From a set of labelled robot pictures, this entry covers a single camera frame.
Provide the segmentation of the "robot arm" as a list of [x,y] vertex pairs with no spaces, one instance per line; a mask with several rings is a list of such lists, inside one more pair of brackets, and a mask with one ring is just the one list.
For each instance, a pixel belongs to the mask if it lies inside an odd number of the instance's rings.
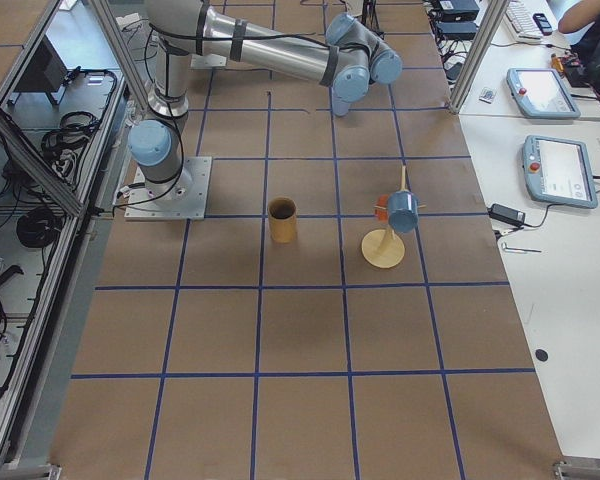
[[129,148],[152,201],[177,201],[193,184],[181,144],[193,55],[219,55],[314,81],[331,89],[337,116],[346,115],[372,84],[392,84],[402,73],[399,54],[348,13],[332,20],[320,42],[220,14],[206,1],[149,1],[146,9],[158,36],[156,72],[147,97],[154,117],[132,128]]

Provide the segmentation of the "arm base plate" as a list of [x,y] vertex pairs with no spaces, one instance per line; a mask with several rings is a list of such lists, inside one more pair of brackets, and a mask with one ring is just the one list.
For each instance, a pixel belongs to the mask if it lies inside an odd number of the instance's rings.
[[134,181],[143,186],[130,191],[130,206],[124,216],[135,221],[203,220],[211,169],[210,156],[187,157],[183,172],[170,189],[174,181],[162,185],[147,183],[137,167]]
[[192,70],[212,70],[224,69],[227,65],[227,58],[222,55],[208,54],[191,56],[190,68]]

